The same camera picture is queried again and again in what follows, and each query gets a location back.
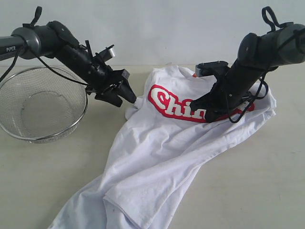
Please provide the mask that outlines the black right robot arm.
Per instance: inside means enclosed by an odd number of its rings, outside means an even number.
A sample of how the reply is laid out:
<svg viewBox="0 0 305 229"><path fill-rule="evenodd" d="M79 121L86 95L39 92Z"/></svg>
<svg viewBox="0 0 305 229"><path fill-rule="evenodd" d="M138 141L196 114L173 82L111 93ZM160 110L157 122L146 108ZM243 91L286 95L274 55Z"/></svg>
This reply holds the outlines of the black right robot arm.
<svg viewBox="0 0 305 229"><path fill-rule="evenodd" d="M237 59L232 66L225 61L204 62L196 65L195 75L213 75L216 82L210 92L190 103L191 111L204 109L204 118L211 123L221 117L231 118L238 107L246 107L243 116L254 101L261 100L262 87L267 73L279 66L305 61L305 27L294 22L279 23L271 7L262 8L262 18L270 31L262 36L246 35L239 46Z"/></svg>

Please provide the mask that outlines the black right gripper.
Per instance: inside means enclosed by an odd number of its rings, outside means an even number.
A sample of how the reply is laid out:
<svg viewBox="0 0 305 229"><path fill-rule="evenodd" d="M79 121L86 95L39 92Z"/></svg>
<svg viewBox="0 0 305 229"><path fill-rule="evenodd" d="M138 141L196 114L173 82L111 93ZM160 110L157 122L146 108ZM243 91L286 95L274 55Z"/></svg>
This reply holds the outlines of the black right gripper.
<svg viewBox="0 0 305 229"><path fill-rule="evenodd" d="M208 123L228 118L225 112L231 112L243 101L244 96L253 85L253 71L249 69L211 70L216 83L211 91L191 101L191 111L206 110L205 120Z"/></svg>

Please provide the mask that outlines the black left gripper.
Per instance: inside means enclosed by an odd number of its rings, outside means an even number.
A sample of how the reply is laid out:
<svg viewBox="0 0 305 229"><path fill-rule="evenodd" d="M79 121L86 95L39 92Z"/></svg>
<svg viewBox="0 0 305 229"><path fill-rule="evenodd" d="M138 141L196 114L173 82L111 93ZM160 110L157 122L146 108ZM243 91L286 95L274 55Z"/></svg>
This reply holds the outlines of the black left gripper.
<svg viewBox="0 0 305 229"><path fill-rule="evenodd" d="M137 96L129 85L130 74L126 69L114 70L106 62L95 59L89 45L78 45L72 47L72 50L74 51L73 62L78 67L77 74L92 87L96 93L95 100L104 101L116 107L121 107L121 98L129 103L135 103Z"/></svg>

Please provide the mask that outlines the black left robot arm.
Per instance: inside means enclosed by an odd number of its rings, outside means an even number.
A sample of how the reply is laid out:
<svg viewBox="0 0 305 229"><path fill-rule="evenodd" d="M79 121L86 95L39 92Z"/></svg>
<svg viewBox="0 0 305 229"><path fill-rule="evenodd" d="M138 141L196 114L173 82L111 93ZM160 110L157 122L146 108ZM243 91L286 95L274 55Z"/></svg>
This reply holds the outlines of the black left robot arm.
<svg viewBox="0 0 305 229"><path fill-rule="evenodd" d="M25 60L55 58L83 80L81 84L85 85L86 93L95 94L96 100L116 107L120 107L123 100L135 103L137 97L128 82L129 72L113 70L106 63L115 56L113 46L92 53L89 41L80 44L61 22L50 21L38 26L36 23L41 13L42 7L38 6L31 23L24 23L10 36L1 37L0 59L13 59L1 79L7 76L19 57Z"/></svg>

